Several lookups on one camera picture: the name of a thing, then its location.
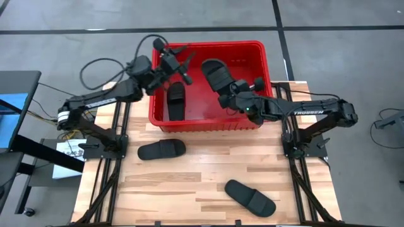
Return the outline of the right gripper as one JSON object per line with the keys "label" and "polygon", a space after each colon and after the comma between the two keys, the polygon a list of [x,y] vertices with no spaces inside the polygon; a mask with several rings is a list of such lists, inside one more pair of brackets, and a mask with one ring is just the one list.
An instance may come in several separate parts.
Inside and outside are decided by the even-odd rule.
{"label": "right gripper", "polygon": [[249,110],[253,107],[253,92],[246,80],[236,80],[220,89],[218,101],[222,108]]}

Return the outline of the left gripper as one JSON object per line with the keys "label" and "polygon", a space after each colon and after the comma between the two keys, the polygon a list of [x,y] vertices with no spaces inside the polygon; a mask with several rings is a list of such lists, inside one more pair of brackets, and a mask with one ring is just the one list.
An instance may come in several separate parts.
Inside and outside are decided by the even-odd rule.
{"label": "left gripper", "polygon": [[170,80],[170,77],[176,73],[179,73],[182,76],[183,82],[187,85],[191,85],[193,83],[192,78],[187,74],[189,64],[192,58],[196,55],[195,52],[190,53],[185,61],[181,64],[174,54],[180,54],[183,50],[186,50],[188,45],[184,45],[178,48],[172,48],[172,53],[170,52],[162,52],[160,54],[160,65],[159,70],[162,74],[162,82],[166,82]]}

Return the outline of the black rubber slide sandal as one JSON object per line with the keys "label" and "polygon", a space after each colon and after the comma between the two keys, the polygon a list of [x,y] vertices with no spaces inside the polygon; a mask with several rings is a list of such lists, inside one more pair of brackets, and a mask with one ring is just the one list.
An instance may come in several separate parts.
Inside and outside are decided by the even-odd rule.
{"label": "black rubber slide sandal", "polygon": [[227,65],[219,59],[207,59],[203,61],[201,70],[210,88],[219,95],[221,88],[229,87],[229,84],[235,81]]}
{"label": "black rubber slide sandal", "polygon": [[176,158],[185,153],[186,145],[179,139],[163,139],[138,148],[138,157],[141,160]]}
{"label": "black rubber slide sandal", "polygon": [[267,218],[276,211],[276,204],[270,198],[236,180],[229,180],[224,190],[229,197],[255,216]]}
{"label": "black rubber slide sandal", "polygon": [[167,90],[167,106],[170,121],[180,121],[185,118],[186,91],[181,82],[171,84]]}

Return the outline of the red plastic bin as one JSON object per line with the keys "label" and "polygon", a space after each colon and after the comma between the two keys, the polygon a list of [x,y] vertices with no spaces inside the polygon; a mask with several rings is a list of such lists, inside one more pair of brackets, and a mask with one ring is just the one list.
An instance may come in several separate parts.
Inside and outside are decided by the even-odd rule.
{"label": "red plastic bin", "polygon": [[184,62],[191,54],[195,54],[187,70],[193,83],[185,86],[184,120],[169,120],[167,90],[160,87],[155,91],[149,103],[148,118],[151,124],[164,132],[235,131],[259,127],[244,114],[221,108],[218,94],[210,88],[201,65],[207,59],[219,59],[228,66],[234,79],[245,79],[252,84],[255,79],[262,78],[265,89],[258,94],[272,96],[266,51],[261,42],[245,40],[171,43],[169,47],[185,48],[177,55],[179,62]]}

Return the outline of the grey floor device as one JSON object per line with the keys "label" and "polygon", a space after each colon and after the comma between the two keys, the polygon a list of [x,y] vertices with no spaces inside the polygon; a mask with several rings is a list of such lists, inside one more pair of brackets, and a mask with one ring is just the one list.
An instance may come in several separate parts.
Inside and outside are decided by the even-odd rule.
{"label": "grey floor device", "polygon": [[400,110],[397,113],[377,121],[375,127],[377,129],[384,129],[387,125],[396,125],[400,130],[404,131],[404,110]]}

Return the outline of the black desk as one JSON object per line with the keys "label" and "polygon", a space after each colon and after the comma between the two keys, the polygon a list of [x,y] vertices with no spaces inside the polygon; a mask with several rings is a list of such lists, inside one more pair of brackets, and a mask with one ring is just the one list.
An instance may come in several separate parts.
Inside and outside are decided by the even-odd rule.
{"label": "black desk", "polygon": [[21,125],[27,116],[28,108],[33,101],[33,96],[39,85],[40,76],[40,71],[0,71],[0,94],[28,94],[22,110],[4,100],[0,100],[0,105],[6,108],[6,110],[1,111],[2,114],[10,114],[11,111],[20,114],[9,147],[0,149],[0,154],[10,152],[23,153],[23,159],[19,165],[16,177],[18,175],[26,175],[27,179],[22,187],[22,193],[17,202],[15,214],[23,214],[24,208],[27,207],[26,203],[32,189],[31,181],[34,177],[47,176],[52,173],[51,168],[54,165],[59,165],[77,172],[82,172],[84,167],[83,161],[57,151],[56,143],[52,143],[52,146],[49,147],[48,145],[35,142],[19,134]]}

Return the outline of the blue screen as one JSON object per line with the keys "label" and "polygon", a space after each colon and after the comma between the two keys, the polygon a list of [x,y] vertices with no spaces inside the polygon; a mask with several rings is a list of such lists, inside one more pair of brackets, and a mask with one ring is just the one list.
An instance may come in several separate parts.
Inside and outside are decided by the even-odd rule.
{"label": "blue screen", "polygon": [[[27,93],[0,94],[0,100],[4,100],[22,110],[27,96]],[[0,105],[0,149],[9,147],[10,140],[12,139],[14,130],[20,118],[19,113],[14,111],[11,111],[11,113],[1,113],[2,110],[6,110],[6,108]]]}

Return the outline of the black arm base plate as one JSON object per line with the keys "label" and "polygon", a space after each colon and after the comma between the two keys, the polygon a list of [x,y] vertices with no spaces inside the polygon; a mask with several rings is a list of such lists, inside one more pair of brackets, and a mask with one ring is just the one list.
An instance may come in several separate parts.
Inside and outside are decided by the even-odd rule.
{"label": "black arm base plate", "polygon": [[123,159],[126,157],[128,148],[128,136],[117,136],[117,140],[110,145],[102,144],[101,140],[95,137],[88,137],[86,143],[80,143],[79,148],[84,150],[84,159]]}
{"label": "black arm base plate", "polygon": [[282,145],[286,157],[300,159],[306,157],[325,158],[328,156],[325,145],[330,138],[325,139],[323,136],[317,136],[309,143],[298,145],[293,141],[289,141],[289,137],[289,135],[282,136]]}

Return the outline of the black aluminium frame rail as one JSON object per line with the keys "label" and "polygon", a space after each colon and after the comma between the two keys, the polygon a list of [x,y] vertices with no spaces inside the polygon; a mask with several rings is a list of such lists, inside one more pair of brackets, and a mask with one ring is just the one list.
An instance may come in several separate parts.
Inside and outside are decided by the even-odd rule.
{"label": "black aluminium frame rail", "polygon": [[[122,160],[126,156],[129,138],[126,134],[128,127],[129,113],[131,104],[126,103],[122,119],[121,133],[118,136],[121,148],[117,153],[108,154],[106,157],[100,157],[95,181],[93,185],[92,197],[89,208],[84,215],[69,226],[74,227],[111,227],[114,214],[114,206],[117,195],[117,184],[121,171]],[[109,205],[106,221],[101,222],[101,213],[105,197],[109,196]]]}
{"label": "black aluminium frame rail", "polygon": [[[300,139],[297,119],[291,113],[284,117],[286,120],[285,125],[288,126],[288,135],[290,136],[289,141],[293,141],[298,145],[301,143],[298,142]],[[316,198],[311,188],[311,181],[309,178],[309,172],[307,169],[306,158],[288,158],[290,172],[292,176],[292,183],[294,188],[295,200],[297,204],[297,213],[299,216],[299,222],[304,226],[313,226],[313,227],[325,227],[331,224],[340,224],[341,221],[335,219],[320,203],[320,201]],[[311,219],[307,220],[304,212],[304,205],[302,201],[301,193],[305,193],[307,197],[307,202],[309,206],[309,211],[311,215]]]}

